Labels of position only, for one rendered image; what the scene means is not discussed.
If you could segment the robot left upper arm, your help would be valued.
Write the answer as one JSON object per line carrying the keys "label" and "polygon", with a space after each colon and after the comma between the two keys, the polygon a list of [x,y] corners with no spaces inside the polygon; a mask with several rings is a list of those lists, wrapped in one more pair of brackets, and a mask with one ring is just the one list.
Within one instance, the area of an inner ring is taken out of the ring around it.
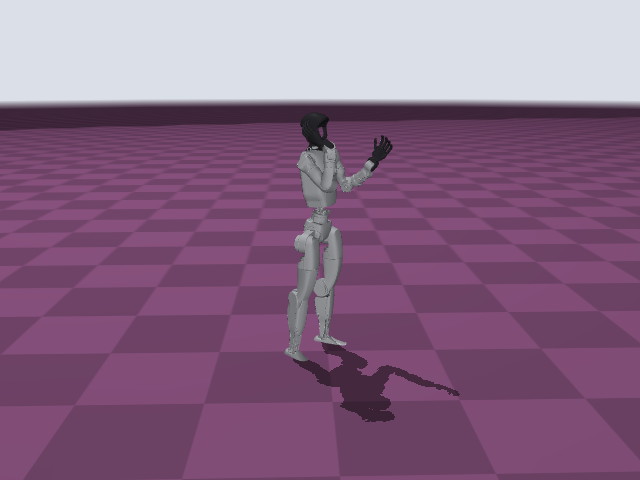
{"label": "robot left upper arm", "polygon": [[354,185],[351,182],[351,177],[345,176],[345,169],[340,160],[339,152],[336,149],[335,149],[335,152],[336,152],[337,182],[343,192],[350,192],[353,189]]}

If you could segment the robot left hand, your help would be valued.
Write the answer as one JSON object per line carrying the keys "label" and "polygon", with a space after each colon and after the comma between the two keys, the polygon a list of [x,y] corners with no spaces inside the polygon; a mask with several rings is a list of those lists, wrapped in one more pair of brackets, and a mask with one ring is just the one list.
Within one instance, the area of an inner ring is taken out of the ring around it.
{"label": "robot left hand", "polygon": [[[390,144],[390,141],[388,140],[387,137],[385,137],[385,142],[384,142],[384,136],[381,135],[381,137],[382,138],[381,138],[379,146],[377,146],[377,139],[376,138],[374,139],[374,151],[372,152],[372,157],[369,157],[369,159],[368,159],[368,160],[371,160],[374,163],[374,166],[372,167],[371,172],[374,171],[376,169],[376,167],[379,165],[378,161],[383,160],[393,148],[393,145]],[[383,142],[384,142],[384,144],[383,144]],[[388,144],[387,144],[387,142],[388,142]],[[387,146],[386,146],[386,144],[387,144]]]}

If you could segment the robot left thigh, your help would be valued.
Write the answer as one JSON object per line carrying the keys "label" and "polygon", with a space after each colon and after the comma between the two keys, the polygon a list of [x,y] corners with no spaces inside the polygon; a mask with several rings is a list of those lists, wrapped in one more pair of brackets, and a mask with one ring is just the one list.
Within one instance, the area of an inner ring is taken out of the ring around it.
{"label": "robot left thigh", "polygon": [[343,244],[340,230],[332,226],[329,236],[323,243],[328,244],[323,253],[324,278],[318,279],[313,288],[316,295],[320,297],[326,296],[331,292],[341,271]]}

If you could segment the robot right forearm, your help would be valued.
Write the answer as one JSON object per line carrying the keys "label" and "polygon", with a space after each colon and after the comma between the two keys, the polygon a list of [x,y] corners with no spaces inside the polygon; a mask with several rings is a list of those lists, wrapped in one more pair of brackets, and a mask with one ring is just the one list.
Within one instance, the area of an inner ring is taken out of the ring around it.
{"label": "robot right forearm", "polygon": [[335,149],[336,149],[335,144],[333,149],[330,149],[325,145],[322,148],[324,152],[324,169],[323,169],[323,175],[321,179],[321,187],[323,189],[328,189],[332,184],[333,176],[337,175]]}

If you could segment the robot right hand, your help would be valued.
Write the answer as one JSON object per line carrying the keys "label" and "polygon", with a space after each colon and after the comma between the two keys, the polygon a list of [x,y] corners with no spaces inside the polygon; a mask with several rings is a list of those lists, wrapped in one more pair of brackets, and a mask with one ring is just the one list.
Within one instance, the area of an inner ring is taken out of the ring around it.
{"label": "robot right hand", "polygon": [[[302,126],[302,134],[303,136],[306,137],[307,142],[315,145],[315,146],[320,146],[319,149],[322,150],[323,146],[327,146],[330,149],[334,148],[334,144],[331,143],[329,140],[325,139],[323,140],[320,135],[315,132],[309,125],[310,120],[306,121],[303,126]],[[322,150],[323,151],[323,150]]]}

